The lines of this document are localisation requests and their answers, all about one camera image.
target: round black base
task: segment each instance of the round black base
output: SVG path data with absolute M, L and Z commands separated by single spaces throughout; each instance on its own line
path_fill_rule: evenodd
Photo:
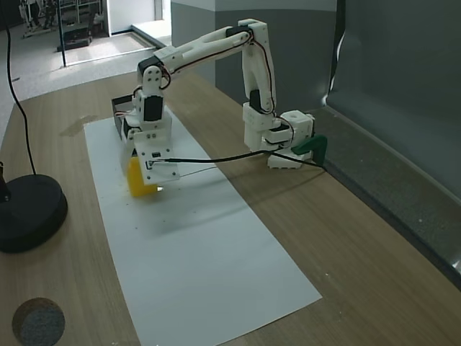
M 45 175 L 27 175 L 7 183 L 11 200 L 0 204 L 0 251 L 38 247 L 63 224 L 67 200 L 61 186 Z

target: floor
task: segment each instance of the floor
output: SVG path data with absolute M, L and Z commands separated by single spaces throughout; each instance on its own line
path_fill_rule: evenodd
M 147 48 L 152 48 L 152 46 L 134 32 L 127 32 L 112 37 L 98 37 L 88 47 L 67 50 L 66 60 L 68 63 L 75 63 L 91 59 L 109 58 L 121 53 Z
M 24 28 L 12 28 L 12 77 L 19 78 L 14 82 L 19 99 L 29 99 L 41 94 L 66 88 L 76 84 L 86 83 L 96 79 L 125 74 L 135 71 L 138 62 L 152 56 L 152 50 L 142 50 L 116 58 L 107 58 L 88 63 L 82 63 L 68 68 L 62 67 L 61 54 L 56 52 L 58 32 L 22 39 Z M 93 45 L 86 49 L 83 56 L 91 56 Z M 139 48 L 139 42 L 133 41 L 130 35 L 116 37 L 111 43 L 104 41 L 95 45 L 101 53 L 101 47 L 109 48 L 111 53 L 126 51 L 126 47 Z M 13 99 L 6 82 L 6 33 L 0 32 L 0 143 L 3 140 L 6 125 L 13 108 Z

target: green clamp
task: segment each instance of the green clamp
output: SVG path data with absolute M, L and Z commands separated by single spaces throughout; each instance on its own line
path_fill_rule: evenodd
M 295 146 L 291 151 L 296 155 L 304 155 L 309 151 L 313 152 L 312 160 L 321 166 L 325 161 L 326 147 L 328 146 L 328 139 L 323 135 L 314 135 L 308 138 L 298 146 Z

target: white robotic arm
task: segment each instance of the white robotic arm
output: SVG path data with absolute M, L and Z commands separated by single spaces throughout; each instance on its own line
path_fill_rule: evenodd
M 246 19 L 237 27 L 225 27 L 178 48 L 160 49 L 138 64 L 140 86 L 133 93 L 134 109 L 123 117 L 120 130 L 125 144 L 121 159 L 124 172 L 131 156 L 136 153 L 145 185 L 180 178 L 177 164 L 160 161 L 174 157 L 171 118 L 164 112 L 163 90 L 187 69 L 239 52 L 243 54 L 243 79 L 249 99 L 243 105 L 245 144 L 251 151 L 280 149 L 278 152 L 294 159 L 304 161 L 310 158 L 310 153 L 296 155 L 291 148 L 312 136 L 314 119 L 299 111 L 277 117 L 267 24 Z M 268 163 L 272 168 L 298 168 L 301 165 L 277 156 L 270 156 Z

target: wooden table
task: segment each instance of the wooden table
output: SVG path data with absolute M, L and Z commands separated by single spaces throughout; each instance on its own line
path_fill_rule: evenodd
M 41 247 L 0 254 L 2 345 L 18 345 L 13 314 L 36 297 L 64 311 L 58 345 L 140 344 L 112 262 L 83 131 L 84 123 L 111 117 L 110 100 L 135 83 L 135 74 L 127 74 L 24 102 L 37 170 L 61 183 L 69 214 Z M 185 76 L 166 98 L 211 157 L 246 152 L 241 106 L 206 81 Z M 16 107 L 0 158 L 7 180 L 30 173 Z M 323 296 L 228 346 L 461 345 L 461 293 L 329 174 L 312 167 L 269 170 L 264 158 L 220 168 Z

